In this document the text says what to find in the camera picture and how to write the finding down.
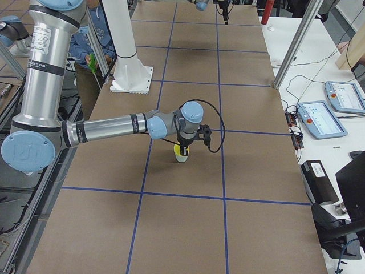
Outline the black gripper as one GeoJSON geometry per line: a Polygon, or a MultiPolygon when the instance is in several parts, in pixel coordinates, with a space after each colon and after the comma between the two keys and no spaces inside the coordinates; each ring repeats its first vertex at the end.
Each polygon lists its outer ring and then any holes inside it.
{"type": "Polygon", "coordinates": [[[191,138],[185,138],[180,133],[177,134],[177,141],[179,143],[180,155],[188,156],[189,155],[189,147],[196,140],[196,135],[193,135],[191,138]]]}

